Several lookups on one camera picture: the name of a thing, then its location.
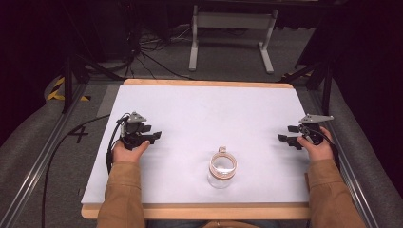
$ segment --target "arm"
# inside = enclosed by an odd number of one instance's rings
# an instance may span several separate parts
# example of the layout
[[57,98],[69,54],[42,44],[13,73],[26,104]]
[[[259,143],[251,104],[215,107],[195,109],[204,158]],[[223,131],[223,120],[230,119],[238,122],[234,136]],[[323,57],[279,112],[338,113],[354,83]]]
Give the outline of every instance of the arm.
[[98,215],[99,228],[144,227],[139,160],[148,146],[149,142],[144,142],[129,151],[117,142],[113,148],[114,163]]
[[[321,130],[331,139],[328,130],[323,127]],[[324,141],[315,146],[302,137],[298,141],[308,150],[311,159],[308,178],[313,227],[365,227],[335,165],[330,145]]]

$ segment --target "white stand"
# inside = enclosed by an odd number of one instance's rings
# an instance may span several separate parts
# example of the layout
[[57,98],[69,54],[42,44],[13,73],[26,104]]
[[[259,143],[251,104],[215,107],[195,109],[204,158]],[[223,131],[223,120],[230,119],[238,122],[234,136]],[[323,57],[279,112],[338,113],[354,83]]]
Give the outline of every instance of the white stand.
[[266,38],[264,42],[259,42],[259,49],[266,72],[268,74],[274,73],[267,47],[276,23],[277,14],[277,9],[273,10],[272,14],[198,12],[198,6],[194,6],[193,42],[190,51],[189,70],[196,70],[199,47],[198,28],[265,29],[267,30]]

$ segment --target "hand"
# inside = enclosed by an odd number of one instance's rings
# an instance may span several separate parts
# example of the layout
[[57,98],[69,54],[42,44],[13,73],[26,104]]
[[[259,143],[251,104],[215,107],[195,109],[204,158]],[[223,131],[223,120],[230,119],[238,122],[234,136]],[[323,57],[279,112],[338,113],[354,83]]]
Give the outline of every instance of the hand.
[[128,150],[122,141],[117,141],[112,150],[113,162],[139,162],[149,145],[150,141],[145,141],[133,150]]
[[[325,136],[327,136],[330,140],[332,140],[332,136],[326,128],[321,126],[320,130]],[[326,140],[323,140],[323,142],[319,145],[313,145],[312,143],[308,142],[301,136],[299,136],[297,140],[299,144],[301,144],[308,150],[309,158],[311,159],[311,161],[333,159],[332,148],[330,147],[329,143]]]

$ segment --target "glass jar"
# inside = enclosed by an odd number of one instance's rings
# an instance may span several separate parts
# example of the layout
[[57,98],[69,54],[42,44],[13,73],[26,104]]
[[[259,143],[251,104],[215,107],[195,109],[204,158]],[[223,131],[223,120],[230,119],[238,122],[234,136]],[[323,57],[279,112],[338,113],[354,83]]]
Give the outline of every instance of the glass jar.
[[208,182],[215,188],[228,187],[237,170],[237,160],[221,146],[209,163]]

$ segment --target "tan sleeve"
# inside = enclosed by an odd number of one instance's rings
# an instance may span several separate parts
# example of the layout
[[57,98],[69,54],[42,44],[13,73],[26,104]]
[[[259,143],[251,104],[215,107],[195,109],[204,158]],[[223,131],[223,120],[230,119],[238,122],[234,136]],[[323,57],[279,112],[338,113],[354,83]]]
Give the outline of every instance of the tan sleeve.
[[107,181],[105,201],[98,215],[98,227],[144,228],[140,166],[116,162]]
[[333,160],[312,161],[308,177],[314,228],[365,228]]

